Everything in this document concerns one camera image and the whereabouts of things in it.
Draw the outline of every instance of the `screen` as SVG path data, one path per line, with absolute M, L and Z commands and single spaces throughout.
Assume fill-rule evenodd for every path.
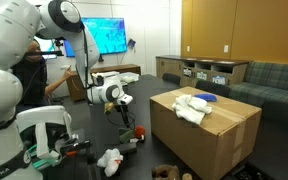
M 38 37 L 34 37 L 34 39 L 37 40 L 37 42 L 40 44 L 41 51 L 55 51 L 53 41 L 51 39 L 41 39 Z M 54 59 L 56 58 L 55 54 L 48 54 L 43 55 L 44 59 Z
M 123 18 L 82 18 L 82 22 L 92 34 L 100 54 L 126 52 L 127 43 Z

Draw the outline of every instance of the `sofa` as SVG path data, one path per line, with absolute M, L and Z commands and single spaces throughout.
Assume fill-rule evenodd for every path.
M 250 62 L 244 81 L 230 88 L 231 99 L 257 107 L 264 102 L 288 104 L 288 64 Z

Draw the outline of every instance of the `table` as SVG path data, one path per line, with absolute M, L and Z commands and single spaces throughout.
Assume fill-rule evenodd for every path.
M 110 179 L 151 179 L 151 168 L 161 164 L 177 165 L 181 174 L 188 172 L 193 174 L 194 179 L 197 179 L 196 175 L 170 149 L 151 135 L 150 97 L 178 88 L 178 85 L 163 81 L 152 75 L 142 75 L 139 77 L 139 81 L 124 87 L 124 91 L 134 98 L 128 106 L 129 112 L 136 115 L 136 125 L 142 125 L 146 128 L 146 140 L 143 143 L 137 143 L 136 153 L 124 156 L 119 174 L 110 177 Z M 90 107 L 90 112 L 92 127 L 84 128 L 86 133 L 90 133 L 96 157 L 100 158 L 108 148 L 119 144 L 119 127 L 108 122 L 104 115 L 103 104 Z M 122 117 L 118 112 L 113 111 L 109 118 L 114 123 L 123 125 Z M 105 174 L 100 173 L 102 169 L 96 168 L 96 171 L 97 180 L 106 179 Z

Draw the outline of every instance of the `person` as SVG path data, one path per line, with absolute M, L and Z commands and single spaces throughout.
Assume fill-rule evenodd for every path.
M 27 49 L 27 52 L 39 52 L 40 45 L 34 40 Z M 21 81 L 23 86 L 23 95 L 17 105 L 17 113 L 41 106 L 47 106 L 47 95 L 50 95 L 71 75 L 71 69 L 68 68 L 63 76 L 52 84 L 47 84 L 46 60 L 41 55 L 27 55 L 11 67 L 13 74 Z

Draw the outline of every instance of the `white wall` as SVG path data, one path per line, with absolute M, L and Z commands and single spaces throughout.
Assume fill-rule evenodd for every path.
M 142 74 L 156 75 L 155 57 L 179 55 L 181 40 L 181 0 L 72 0 L 82 17 L 123 17 L 127 41 L 136 41 L 135 50 L 125 54 L 103 55 L 94 67 L 118 64 L 141 66 Z M 58 57 L 48 62 L 49 82 L 57 80 L 62 65 L 75 64 L 74 58 Z M 66 83 L 55 92 L 68 96 Z

